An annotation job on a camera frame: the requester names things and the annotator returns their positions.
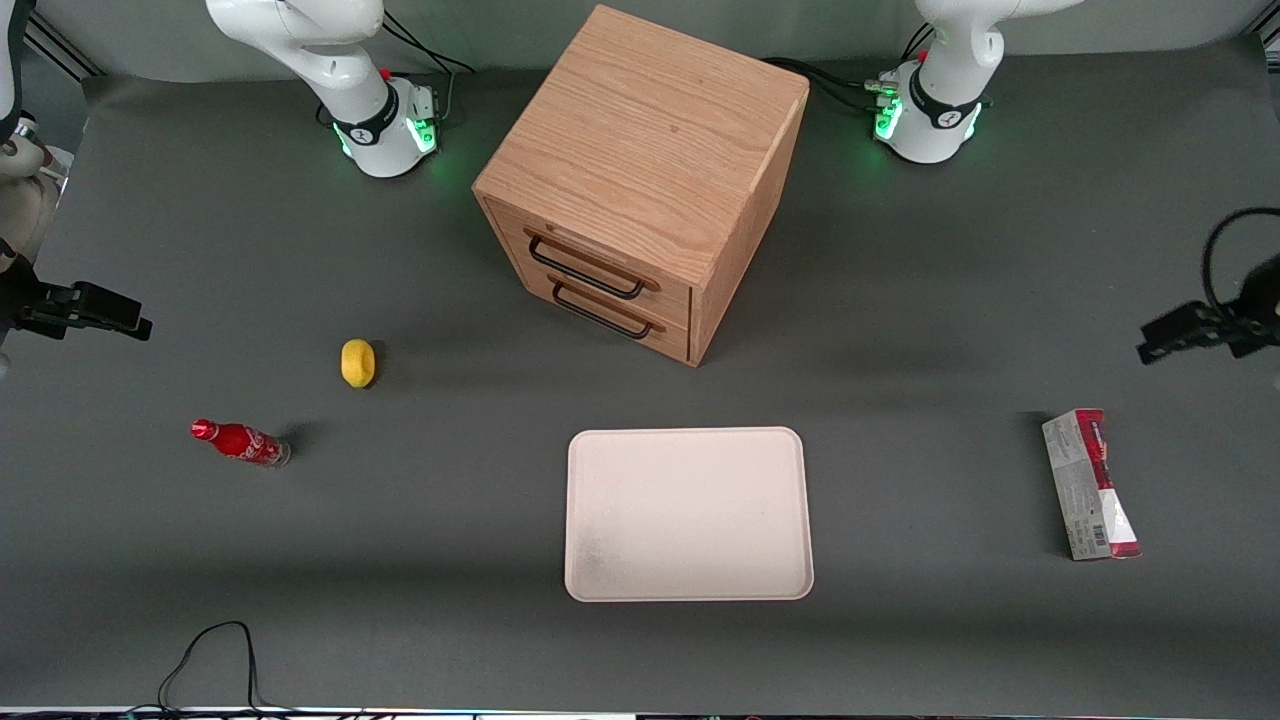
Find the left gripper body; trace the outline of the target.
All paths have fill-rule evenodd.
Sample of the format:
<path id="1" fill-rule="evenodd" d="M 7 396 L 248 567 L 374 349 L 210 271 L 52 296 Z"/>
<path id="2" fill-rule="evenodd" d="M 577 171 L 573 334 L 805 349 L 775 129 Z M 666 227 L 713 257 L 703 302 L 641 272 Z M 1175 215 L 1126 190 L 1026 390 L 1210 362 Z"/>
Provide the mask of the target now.
<path id="1" fill-rule="evenodd" d="M 1235 357 L 1279 346 L 1279 265 L 1258 265 L 1242 282 L 1235 318 L 1247 328 L 1235 342 Z"/>

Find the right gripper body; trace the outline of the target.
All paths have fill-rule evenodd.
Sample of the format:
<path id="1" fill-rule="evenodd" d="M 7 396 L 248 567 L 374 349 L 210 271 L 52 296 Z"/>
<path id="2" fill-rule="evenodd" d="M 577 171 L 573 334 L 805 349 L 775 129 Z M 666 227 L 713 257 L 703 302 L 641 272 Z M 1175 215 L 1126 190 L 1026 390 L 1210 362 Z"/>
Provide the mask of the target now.
<path id="1" fill-rule="evenodd" d="M 15 255 L 1 274 L 3 329 L 64 337 L 72 327 L 70 288 L 38 279 L 33 265 Z"/>

